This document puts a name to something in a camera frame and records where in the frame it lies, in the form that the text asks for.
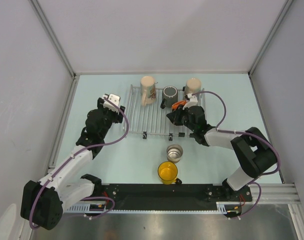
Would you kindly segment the yellow mug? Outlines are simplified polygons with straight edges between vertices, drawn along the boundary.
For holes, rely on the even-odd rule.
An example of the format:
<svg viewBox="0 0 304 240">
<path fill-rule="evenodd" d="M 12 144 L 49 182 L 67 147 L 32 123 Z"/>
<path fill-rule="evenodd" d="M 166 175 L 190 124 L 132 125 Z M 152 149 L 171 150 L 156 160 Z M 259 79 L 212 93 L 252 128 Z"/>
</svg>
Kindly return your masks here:
<svg viewBox="0 0 304 240">
<path fill-rule="evenodd" d="M 164 185 L 181 185 L 182 181 L 178 178 L 178 168 L 177 166 L 170 162 L 162 162 L 157 169 L 158 177 Z"/>
</svg>

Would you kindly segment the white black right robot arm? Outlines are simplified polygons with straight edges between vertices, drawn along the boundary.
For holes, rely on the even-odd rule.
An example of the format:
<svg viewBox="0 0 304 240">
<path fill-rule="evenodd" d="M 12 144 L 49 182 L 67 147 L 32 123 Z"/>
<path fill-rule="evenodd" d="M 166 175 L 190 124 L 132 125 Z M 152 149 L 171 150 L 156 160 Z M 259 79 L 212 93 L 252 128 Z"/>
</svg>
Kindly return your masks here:
<svg viewBox="0 0 304 240">
<path fill-rule="evenodd" d="M 179 105 L 166 117 L 173 125 L 185 126 L 191 130 L 189 136 L 199 145 L 234 151 L 240 167 L 222 182 L 222 194 L 229 201 L 239 197 L 244 186 L 263 175 L 279 171 L 279 154 L 256 127 L 246 131 L 219 129 L 208 124 L 204 109 L 198 105 Z"/>
</svg>

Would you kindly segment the orange mug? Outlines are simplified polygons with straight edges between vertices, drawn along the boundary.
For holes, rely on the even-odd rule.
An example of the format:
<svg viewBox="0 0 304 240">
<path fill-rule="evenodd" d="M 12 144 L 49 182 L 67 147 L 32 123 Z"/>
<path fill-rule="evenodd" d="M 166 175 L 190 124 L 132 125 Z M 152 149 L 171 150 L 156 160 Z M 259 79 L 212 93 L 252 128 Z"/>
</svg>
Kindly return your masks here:
<svg viewBox="0 0 304 240">
<path fill-rule="evenodd" d="M 171 106 L 171 111 L 175 111 L 179 106 L 184 106 L 185 104 L 187 103 L 186 100 L 181 100 L 181 101 L 178 101 L 176 103 L 174 103 L 172 106 Z"/>
</svg>

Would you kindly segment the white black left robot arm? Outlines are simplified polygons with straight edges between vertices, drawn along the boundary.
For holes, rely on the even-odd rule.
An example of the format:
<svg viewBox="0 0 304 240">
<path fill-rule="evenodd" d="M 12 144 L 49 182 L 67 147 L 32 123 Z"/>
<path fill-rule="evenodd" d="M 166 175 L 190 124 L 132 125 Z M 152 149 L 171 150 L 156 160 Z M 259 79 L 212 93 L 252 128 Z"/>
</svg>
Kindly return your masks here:
<svg viewBox="0 0 304 240">
<path fill-rule="evenodd" d="M 116 144 L 126 137 L 123 134 L 117 140 L 105 142 L 112 124 L 128 121 L 126 108 L 120 104 L 120 100 L 120 96 L 112 93 L 98 98 L 97 107 L 88 112 L 85 127 L 68 157 L 40 180 L 30 180 L 25 184 L 20 216 L 29 222 L 32 230 L 51 230 L 75 203 L 88 197 L 97 200 L 102 196 L 100 179 L 90 174 L 71 185 L 68 181 L 94 160 L 103 147 Z"/>
</svg>

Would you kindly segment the beige decorated mug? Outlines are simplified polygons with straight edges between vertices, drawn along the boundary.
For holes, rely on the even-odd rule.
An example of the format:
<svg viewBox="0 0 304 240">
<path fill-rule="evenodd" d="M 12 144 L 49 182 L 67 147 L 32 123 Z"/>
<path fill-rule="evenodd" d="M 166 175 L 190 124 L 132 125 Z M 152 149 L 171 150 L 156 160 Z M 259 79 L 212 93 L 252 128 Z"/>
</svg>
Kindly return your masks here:
<svg viewBox="0 0 304 240">
<path fill-rule="evenodd" d="M 140 80 L 141 106 L 153 104 L 157 98 L 156 81 L 152 76 L 144 76 Z"/>
</svg>

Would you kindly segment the silver wire dish rack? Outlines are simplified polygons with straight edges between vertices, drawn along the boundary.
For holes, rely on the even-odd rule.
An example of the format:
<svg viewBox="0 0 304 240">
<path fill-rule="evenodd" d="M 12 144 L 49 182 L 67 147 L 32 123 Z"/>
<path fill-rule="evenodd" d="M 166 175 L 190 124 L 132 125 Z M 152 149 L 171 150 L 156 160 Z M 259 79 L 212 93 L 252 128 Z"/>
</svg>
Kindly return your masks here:
<svg viewBox="0 0 304 240">
<path fill-rule="evenodd" d="M 144 140 L 149 135 L 165 136 L 169 141 L 174 138 L 189 138 L 192 131 L 186 126 L 175 126 L 167 118 L 171 108 L 160 107 L 162 103 L 162 88 L 156 89 L 156 101 L 141 106 L 141 90 L 139 86 L 131 85 L 127 97 L 125 115 L 129 123 L 129 134 L 138 134 Z"/>
</svg>

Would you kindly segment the dark green mug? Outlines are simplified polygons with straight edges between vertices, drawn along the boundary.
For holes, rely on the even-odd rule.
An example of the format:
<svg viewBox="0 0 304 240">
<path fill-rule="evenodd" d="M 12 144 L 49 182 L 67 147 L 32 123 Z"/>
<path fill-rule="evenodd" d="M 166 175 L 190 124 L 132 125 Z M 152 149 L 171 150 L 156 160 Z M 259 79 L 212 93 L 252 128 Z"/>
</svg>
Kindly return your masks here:
<svg viewBox="0 0 304 240">
<path fill-rule="evenodd" d="M 162 90 L 162 98 L 161 98 L 161 104 L 160 108 L 171 108 L 173 104 L 178 102 L 178 89 L 174 86 L 166 86 Z"/>
</svg>

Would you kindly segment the beige plain mug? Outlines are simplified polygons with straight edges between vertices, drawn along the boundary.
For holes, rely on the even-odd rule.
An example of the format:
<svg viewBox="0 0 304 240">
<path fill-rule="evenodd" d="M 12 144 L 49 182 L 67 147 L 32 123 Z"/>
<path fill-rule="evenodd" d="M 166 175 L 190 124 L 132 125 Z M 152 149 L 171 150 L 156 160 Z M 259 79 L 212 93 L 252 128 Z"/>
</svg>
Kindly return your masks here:
<svg viewBox="0 0 304 240">
<path fill-rule="evenodd" d="M 198 78 L 192 77 L 186 81 L 186 84 L 183 88 L 182 99 L 185 100 L 185 95 L 194 94 L 201 91 L 202 83 Z"/>
</svg>

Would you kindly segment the stainless steel cup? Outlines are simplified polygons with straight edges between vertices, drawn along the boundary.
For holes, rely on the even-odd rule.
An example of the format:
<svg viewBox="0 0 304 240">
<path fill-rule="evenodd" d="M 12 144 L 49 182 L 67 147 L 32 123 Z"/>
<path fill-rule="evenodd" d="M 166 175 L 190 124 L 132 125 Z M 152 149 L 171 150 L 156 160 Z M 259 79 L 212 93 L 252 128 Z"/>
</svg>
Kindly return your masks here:
<svg viewBox="0 0 304 240">
<path fill-rule="evenodd" d="M 181 160 L 183 153 L 183 148 L 178 144 L 171 144 L 166 149 L 167 160 L 174 164 L 178 163 Z"/>
</svg>

